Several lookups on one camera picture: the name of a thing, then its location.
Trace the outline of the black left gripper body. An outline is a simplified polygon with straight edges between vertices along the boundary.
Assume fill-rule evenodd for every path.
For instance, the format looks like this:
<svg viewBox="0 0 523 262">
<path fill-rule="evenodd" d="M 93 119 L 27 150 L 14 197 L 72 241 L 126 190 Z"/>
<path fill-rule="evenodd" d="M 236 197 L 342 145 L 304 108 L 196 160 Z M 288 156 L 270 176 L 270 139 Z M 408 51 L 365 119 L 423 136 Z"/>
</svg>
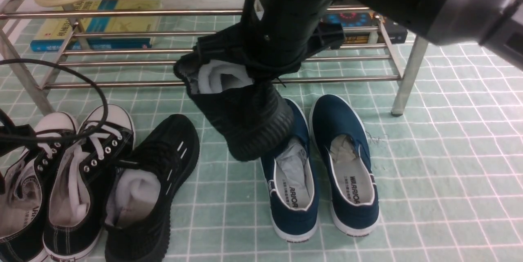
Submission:
<svg viewBox="0 0 523 262">
<path fill-rule="evenodd" d="M 16 150 L 19 147 L 26 147 L 29 150 L 37 147 L 37 143 L 27 141 L 28 138 L 34 138 L 36 135 L 29 124 L 15 125 L 11 118 L 4 112 L 0 111 L 0 156 Z"/>
</svg>

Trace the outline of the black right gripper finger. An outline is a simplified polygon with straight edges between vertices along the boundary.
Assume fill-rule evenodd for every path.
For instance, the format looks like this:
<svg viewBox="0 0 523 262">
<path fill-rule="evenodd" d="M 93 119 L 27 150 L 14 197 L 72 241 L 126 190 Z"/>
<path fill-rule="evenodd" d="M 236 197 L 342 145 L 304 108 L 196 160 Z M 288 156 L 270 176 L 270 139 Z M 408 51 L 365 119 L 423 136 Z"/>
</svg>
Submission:
<svg viewBox="0 0 523 262">
<path fill-rule="evenodd" d="M 306 56 L 314 56 L 323 50 L 338 50 L 345 42 L 345 32 L 340 23 L 319 23 L 308 39 Z"/>
<path fill-rule="evenodd" d="M 248 66 L 250 61 L 245 53 L 248 30 L 247 23 L 237 23 L 211 35 L 198 37 L 198 61 L 201 65 L 217 60 Z"/>
</svg>

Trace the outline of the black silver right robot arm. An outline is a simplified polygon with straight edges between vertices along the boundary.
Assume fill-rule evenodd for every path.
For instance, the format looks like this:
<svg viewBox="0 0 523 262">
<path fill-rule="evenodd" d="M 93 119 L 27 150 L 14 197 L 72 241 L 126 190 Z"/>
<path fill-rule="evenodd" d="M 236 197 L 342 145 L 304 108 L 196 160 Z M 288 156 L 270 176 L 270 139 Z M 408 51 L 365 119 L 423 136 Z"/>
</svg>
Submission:
<svg viewBox="0 0 523 262">
<path fill-rule="evenodd" d="M 320 22 L 334 1 L 245 0 L 239 24 L 199 38 L 194 50 L 202 63 L 239 63 L 255 76 L 297 72 L 341 45 L 341 27 Z M 522 0 L 355 1 L 434 45 L 476 42 L 522 68 Z"/>
</svg>

